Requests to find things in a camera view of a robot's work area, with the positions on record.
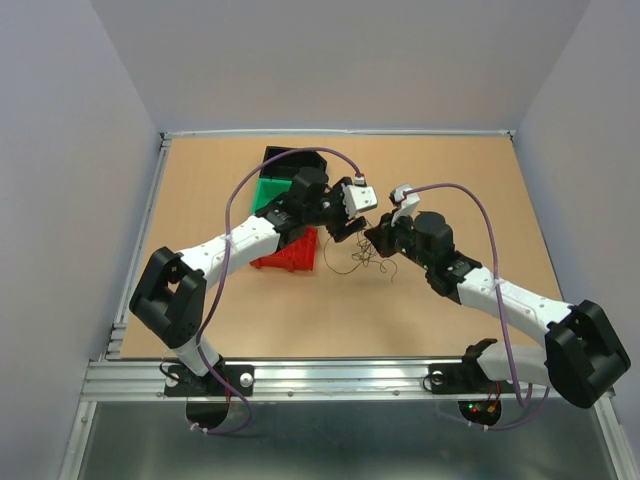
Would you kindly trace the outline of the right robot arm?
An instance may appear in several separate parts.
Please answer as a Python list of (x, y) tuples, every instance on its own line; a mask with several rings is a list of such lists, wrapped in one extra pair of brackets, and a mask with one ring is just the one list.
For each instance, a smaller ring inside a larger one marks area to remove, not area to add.
[(631, 367), (598, 304), (556, 301), (498, 278), (456, 249), (453, 230), (438, 213), (399, 220), (385, 214), (365, 236), (380, 256), (399, 254), (421, 267), (438, 295), (495, 317), (534, 340), (532, 346), (520, 346), (486, 339), (469, 347), (460, 378), (472, 390), (511, 380), (553, 389), (570, 404), (587, 409)]

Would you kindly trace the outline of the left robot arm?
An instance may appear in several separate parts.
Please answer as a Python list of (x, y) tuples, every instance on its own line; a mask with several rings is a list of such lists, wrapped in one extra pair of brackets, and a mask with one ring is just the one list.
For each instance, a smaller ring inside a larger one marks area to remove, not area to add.
[(205, 300), (211, 288), (222, 290), (226, 278), (252, 261), (275, 254), (323, 226), (341, 242), (362, 230), (364, 212), (377, 197), (363, 175), (328, 183), (321, 169), (303, 167), (287, 191), (275, 196), (238, 226), (197, 246), (174, 252), (157, 249), (132, 294), (129, 309), (188, 369), (188, 382), (199, 393), (215, 392), (222, 382), (220, 354), (202, 327), (210, 316)]

